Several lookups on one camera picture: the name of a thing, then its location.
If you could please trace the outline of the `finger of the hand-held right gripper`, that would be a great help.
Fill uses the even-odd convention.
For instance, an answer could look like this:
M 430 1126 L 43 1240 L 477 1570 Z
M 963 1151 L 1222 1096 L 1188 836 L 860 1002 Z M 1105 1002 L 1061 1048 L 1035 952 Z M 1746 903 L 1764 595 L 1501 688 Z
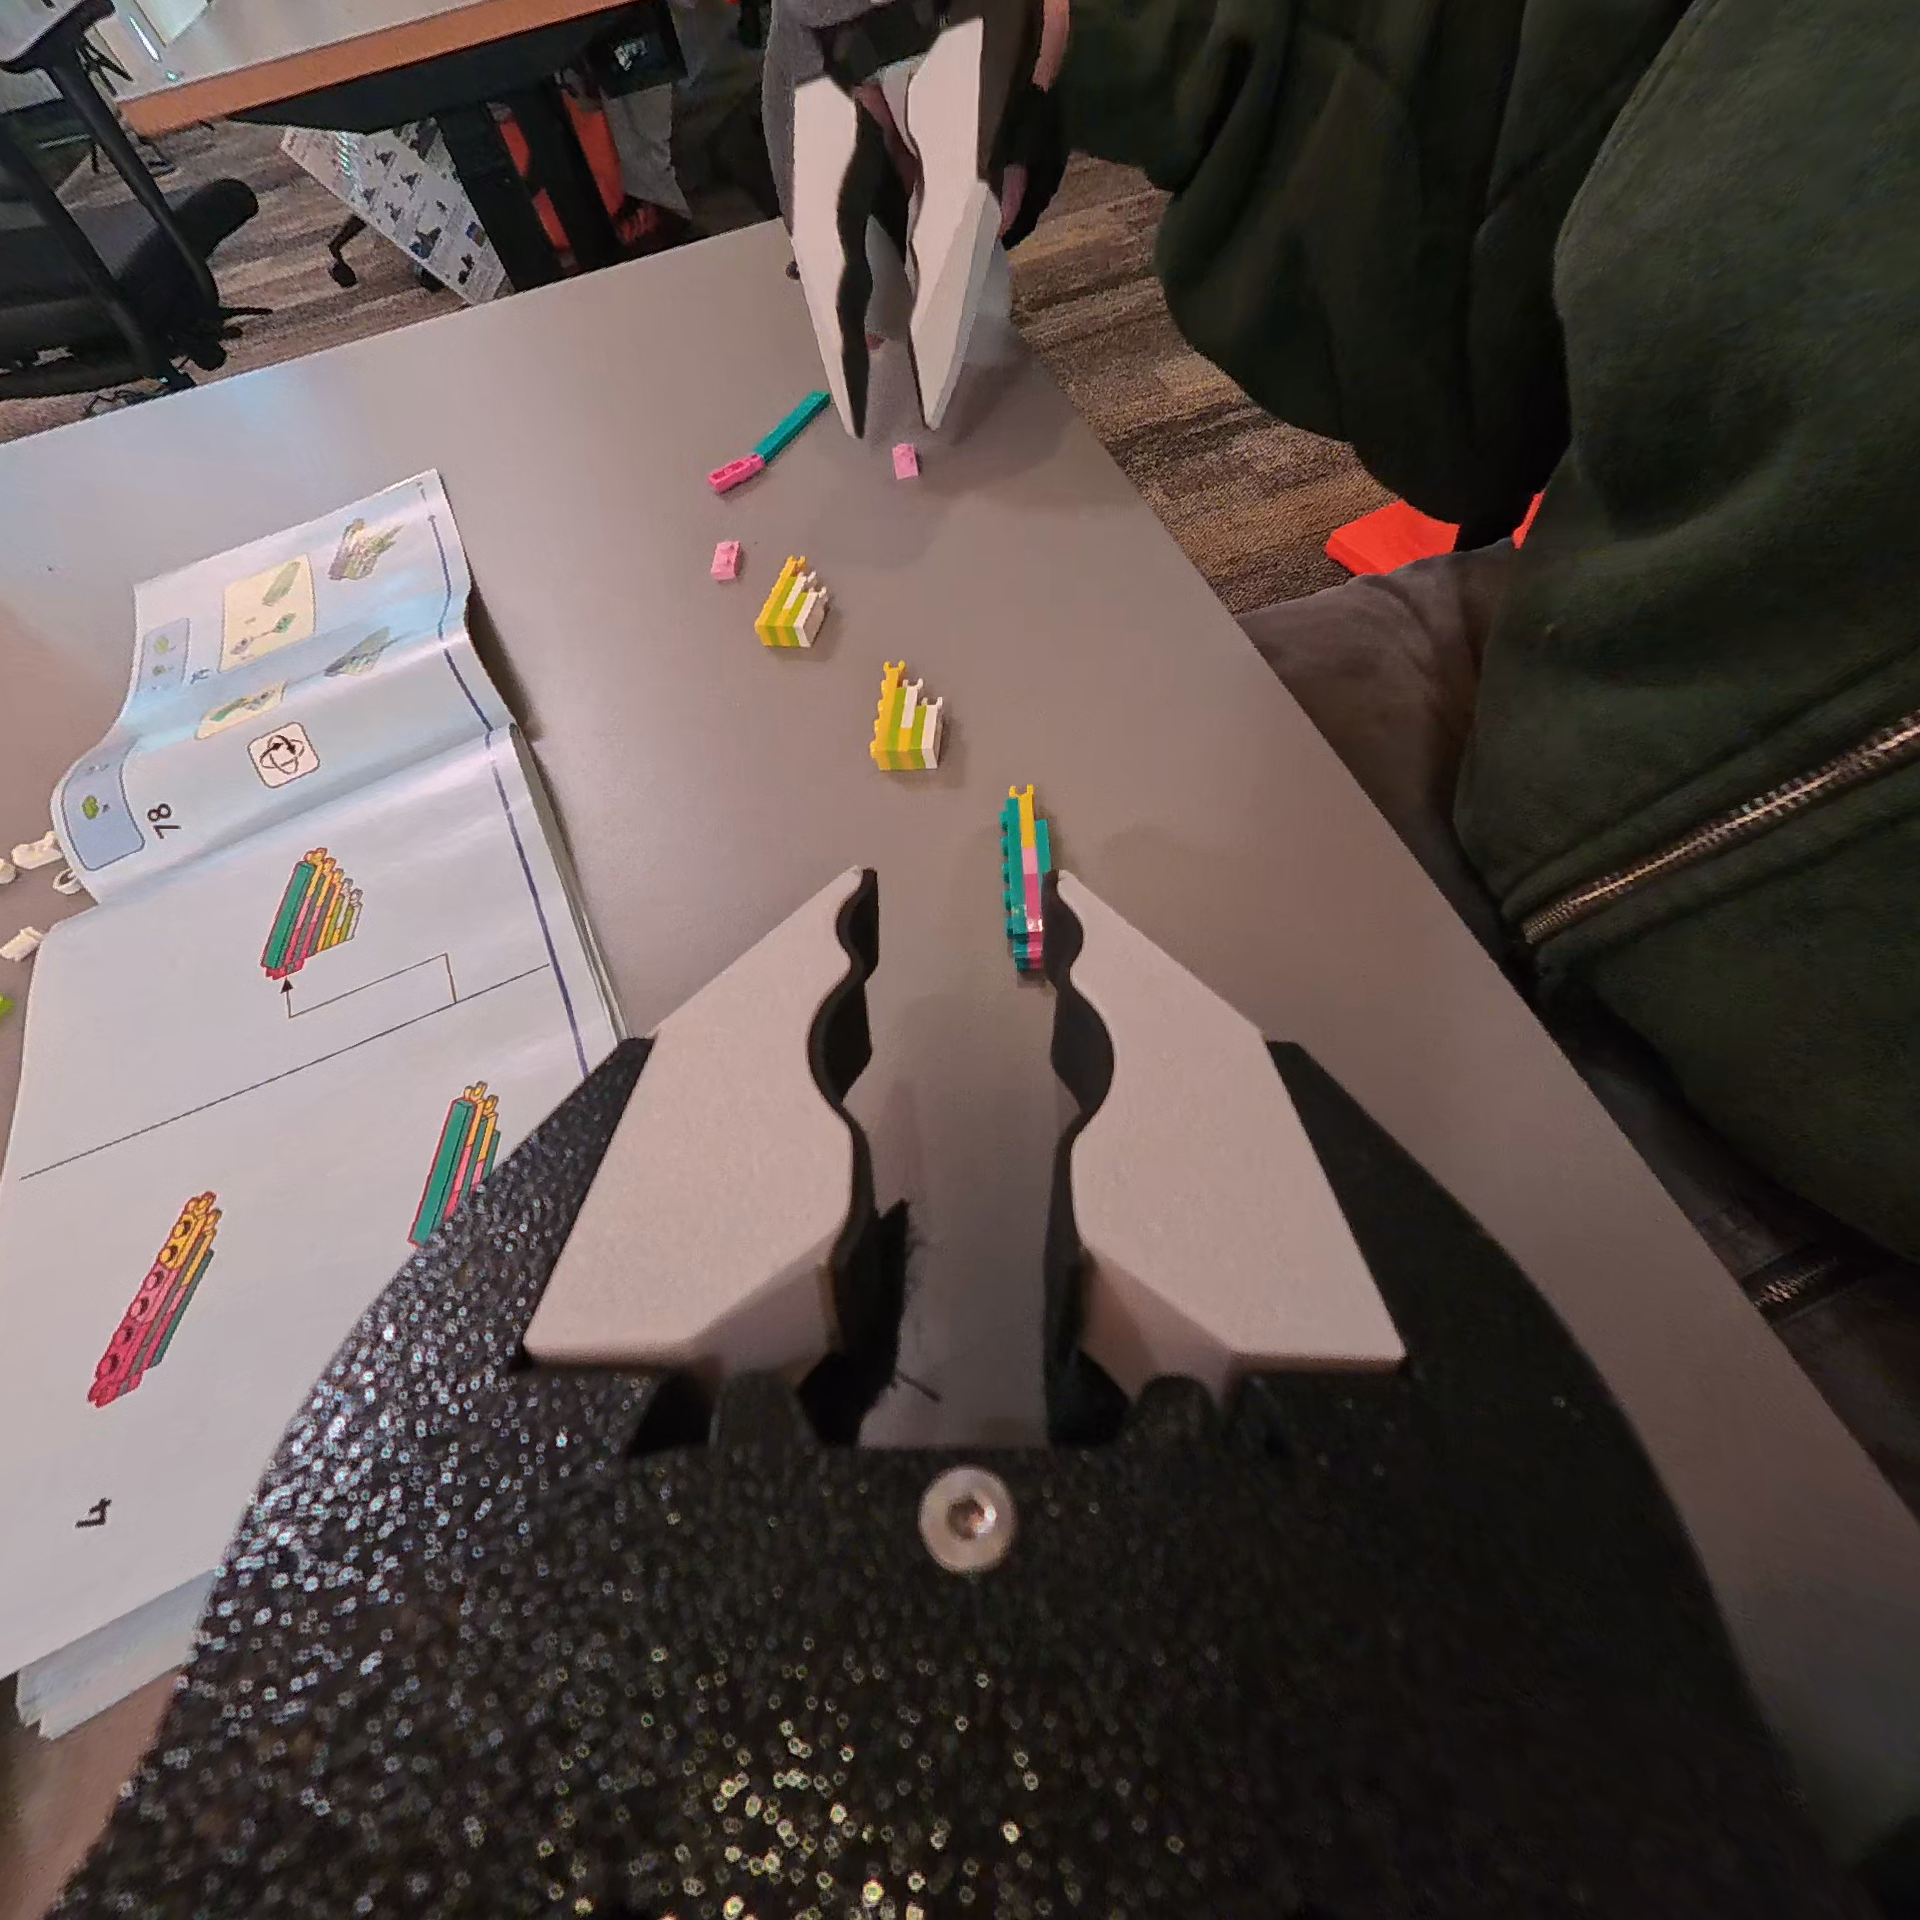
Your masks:
M 845 432 L 867 435 L 874 351 L 868 231 L 882 191 L 901 185 L 881 122 L 832 78 L 793 99 L 792 247 Z
M 924 426 L 939 431 L 1002 231 L 997 146 L 1028 80 L 1028 4 L 956 4 L 904 80 L 904 138 L 918 161 L 909 215 L 908 344 Z

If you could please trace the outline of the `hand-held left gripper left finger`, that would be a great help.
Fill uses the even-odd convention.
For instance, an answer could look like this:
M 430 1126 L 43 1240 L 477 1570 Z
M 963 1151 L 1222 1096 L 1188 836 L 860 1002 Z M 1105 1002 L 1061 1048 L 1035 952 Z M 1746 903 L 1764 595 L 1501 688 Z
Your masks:
M 906 1207 L 877 1209 L 848 1092 L 874 1056 L 872 868 L 848 868 L 648 1041 L 526 1332 L 530 1361 L 780 1377 L 810 1410 L 897 1379 Z

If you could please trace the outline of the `teal pink yellow lego stack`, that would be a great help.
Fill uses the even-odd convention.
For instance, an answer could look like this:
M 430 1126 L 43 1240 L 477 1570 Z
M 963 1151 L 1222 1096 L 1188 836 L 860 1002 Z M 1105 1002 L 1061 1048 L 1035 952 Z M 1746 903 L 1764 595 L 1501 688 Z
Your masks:
M 998 888 L 1004 936 L 1022 977 L 1044 962 L 1044 888 L 1053 873 L 1049 819 L 1034 784 L 1016 784 L 998 804 Z

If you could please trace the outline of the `orange object under desk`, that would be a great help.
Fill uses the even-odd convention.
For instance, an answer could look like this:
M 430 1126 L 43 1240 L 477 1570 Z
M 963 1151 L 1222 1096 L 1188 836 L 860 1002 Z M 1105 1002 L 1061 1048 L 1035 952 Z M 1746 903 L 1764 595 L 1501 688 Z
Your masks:
M 603 103 L 562 87 L 523 87 L 497 124 L 564 273 L 592 273 L 682 239 L 682 215 L 626 191 Z

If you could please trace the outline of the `lego instruction booklet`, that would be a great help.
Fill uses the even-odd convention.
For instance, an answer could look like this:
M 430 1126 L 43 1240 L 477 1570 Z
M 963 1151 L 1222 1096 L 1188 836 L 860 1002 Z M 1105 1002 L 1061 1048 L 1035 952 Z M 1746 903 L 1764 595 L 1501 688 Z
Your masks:
M 181 1666 L 354 1320 L 620 1039 L 442 478 L 134 591 L 54 788 L 2 1191 L 2 1673 Z

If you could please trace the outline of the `black office chair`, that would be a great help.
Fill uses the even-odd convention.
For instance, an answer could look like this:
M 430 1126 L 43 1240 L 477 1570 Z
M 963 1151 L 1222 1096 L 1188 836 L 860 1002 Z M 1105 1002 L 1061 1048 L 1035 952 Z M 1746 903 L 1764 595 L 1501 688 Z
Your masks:
M 2 131 L 2 398 L 108 393 L 153 383 L 170 393 L 217 370 L 265 306 L 228 304 L 216 250 L 258 214 L 257 195 L 216 179 L 170 199 L 82 63 L 108 3 L 5 4 L 8 78 L 42 78 L 122 177 L 128 199 L 69 209 L 29 145 Z

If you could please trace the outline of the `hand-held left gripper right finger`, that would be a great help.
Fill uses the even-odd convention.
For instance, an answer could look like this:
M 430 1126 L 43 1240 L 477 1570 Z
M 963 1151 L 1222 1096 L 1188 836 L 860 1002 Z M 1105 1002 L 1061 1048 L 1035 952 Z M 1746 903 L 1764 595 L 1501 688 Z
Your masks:
M 1393 1374 L 1405 1345 L 1261 1028 L 1086 882 L 1048 889 L 1058 1410 L 1188 1380 Z

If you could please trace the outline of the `yellow green white lego assembly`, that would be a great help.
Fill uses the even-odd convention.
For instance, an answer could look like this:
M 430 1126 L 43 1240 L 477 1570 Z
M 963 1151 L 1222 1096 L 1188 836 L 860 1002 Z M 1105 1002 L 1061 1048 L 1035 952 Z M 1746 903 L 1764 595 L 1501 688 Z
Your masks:
M 832 598 L 821 574 L 804 555 L 792 555 L 754 617 L 754 633 L 768 650 L 811 650 L 830 609 Z
M 906 662 L 885 663 L 872 732 L 874 767 L 885 775 L 938 771 L 945 720 L 945 698 L 929 698 L 924 681 L 908 676 Z

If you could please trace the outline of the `printed leaflet under desk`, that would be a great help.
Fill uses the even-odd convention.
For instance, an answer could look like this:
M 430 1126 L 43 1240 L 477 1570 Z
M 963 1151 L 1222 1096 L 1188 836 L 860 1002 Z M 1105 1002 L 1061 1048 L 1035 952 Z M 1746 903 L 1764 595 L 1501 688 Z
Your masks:
M 345 251 L 373 231 L 406 254 L 422 282 L 467 304 L 512 288 L 433 119 L 371 135 L 288 128 L 280 148 L 348 206 L 345 224 L 326 240 L 326 275 L 337 286 L 356 286 Z

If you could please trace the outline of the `wood-edged office desk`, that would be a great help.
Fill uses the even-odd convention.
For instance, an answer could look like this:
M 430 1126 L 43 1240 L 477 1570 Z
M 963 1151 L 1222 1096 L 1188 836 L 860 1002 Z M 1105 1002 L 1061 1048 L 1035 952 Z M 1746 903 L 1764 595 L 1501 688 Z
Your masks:
M 371 135 L 433 119 L 510 286 L 560 276 L 497 114 L 520 90 L 562 90 L 592 50 L 656 38 L 683 54 L 691 4 L 217 3 L 158 54 L 126 55 L 134 134 L 241 122 Z

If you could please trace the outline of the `person's right hand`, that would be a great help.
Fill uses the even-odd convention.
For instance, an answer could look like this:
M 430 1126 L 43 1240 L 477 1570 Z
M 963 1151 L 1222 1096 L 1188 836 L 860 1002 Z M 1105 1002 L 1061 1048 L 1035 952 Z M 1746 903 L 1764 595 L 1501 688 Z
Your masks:
M 988 3 L 980 8 L 980 179 L 998 206 L 998 242 L 1016 250 L 1034 233 L 1067 166 L 1065 73 L 1069 3 Z

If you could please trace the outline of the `orange plastic piece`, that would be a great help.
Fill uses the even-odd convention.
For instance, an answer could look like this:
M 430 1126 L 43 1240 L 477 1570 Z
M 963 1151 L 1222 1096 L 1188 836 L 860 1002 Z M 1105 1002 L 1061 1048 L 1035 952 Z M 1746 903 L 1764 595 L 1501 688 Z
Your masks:
M 1380 507 L 1338 527 L 1325 539 L 1331 563 L 1352 577 L 1379 577 L 1412 563 L 1436 560 L 1450 554 L 1467 554 L 1488 545 L 1520 546 L 1541 511 L 1544 494 L 1534 494 L 1528 511 L 1510 528 L 1497 528 L 1497 538 L 1467 542 L 1458 527 L 1412 511 L 1394 499 Z

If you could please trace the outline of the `person's right forearm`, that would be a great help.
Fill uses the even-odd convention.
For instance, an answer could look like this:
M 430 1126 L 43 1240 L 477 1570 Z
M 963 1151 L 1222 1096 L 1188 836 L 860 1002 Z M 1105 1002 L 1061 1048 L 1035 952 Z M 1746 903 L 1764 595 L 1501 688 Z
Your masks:
M 1418 513 L 1506 535 L 1568 448 L 1556 233 L 1677 3 L 1072 4 L 1067 138 L 1163 195 L 1188 347 Z

